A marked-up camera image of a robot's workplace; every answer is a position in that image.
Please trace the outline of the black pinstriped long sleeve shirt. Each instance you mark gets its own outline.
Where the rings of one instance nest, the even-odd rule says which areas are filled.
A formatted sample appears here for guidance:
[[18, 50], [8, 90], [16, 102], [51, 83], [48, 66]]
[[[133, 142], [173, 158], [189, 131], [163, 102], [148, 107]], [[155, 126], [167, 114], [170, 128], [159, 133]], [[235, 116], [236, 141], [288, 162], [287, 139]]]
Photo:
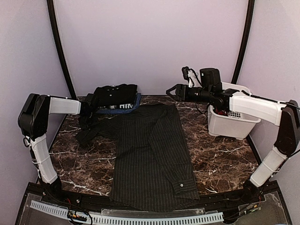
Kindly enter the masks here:
[[189, 150], [175, 105], [142, 105], [129, 114], [81, 128], [80, 145], [96, 137], [117, 141], [110, 199], [155, 212], [198, 204]]

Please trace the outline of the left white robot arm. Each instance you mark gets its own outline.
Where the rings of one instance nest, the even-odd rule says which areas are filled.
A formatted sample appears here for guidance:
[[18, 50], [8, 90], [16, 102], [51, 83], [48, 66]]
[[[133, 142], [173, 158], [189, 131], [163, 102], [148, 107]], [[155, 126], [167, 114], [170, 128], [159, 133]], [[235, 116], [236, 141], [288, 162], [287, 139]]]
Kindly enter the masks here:
[[60, 182], [53, 167], [46, 143], [50, 114], [81, 115], [90, 118], [98, 108], [99, 98], [90, 95], [86, 101], [50, 95], [29, 94], [18, 117], [18, 126], [24, 136], [23, 143], [30, 148], [32, 162], [43, 183]]

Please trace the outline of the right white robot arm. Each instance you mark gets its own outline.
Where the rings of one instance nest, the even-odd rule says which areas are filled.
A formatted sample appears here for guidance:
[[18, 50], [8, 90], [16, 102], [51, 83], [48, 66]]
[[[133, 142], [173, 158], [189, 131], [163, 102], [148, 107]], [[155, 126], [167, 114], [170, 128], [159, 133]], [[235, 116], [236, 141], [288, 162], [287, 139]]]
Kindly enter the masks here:
[[239, 199], [250, 203], [257, 189], [279, 171], [296, 152], [300, 142], [300, 108], [295, 101], [277, 101], [258, 97], [245, 86], [226, 82], [206, 87], [176, 84], [166, 94], [176, 101], [204, 102], [208, 108], [208, 132], [211, 136], [246, 138], [260, 122], [278, 128], [270, 152], [245, 182]]

